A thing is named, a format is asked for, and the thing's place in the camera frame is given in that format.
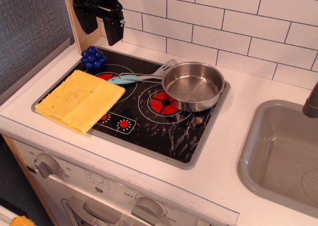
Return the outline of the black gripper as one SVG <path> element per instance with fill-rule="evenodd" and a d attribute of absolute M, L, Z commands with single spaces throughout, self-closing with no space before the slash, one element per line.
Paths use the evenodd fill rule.
<path fill-rule="evenodd" d="M 96 17 L 99 17 L 103 18 L 110 46 L 123 39 L 123 6 L 118 0 L 74 0 L 73 8 L 85 34 L 90 34 L 98 28 Z"/>

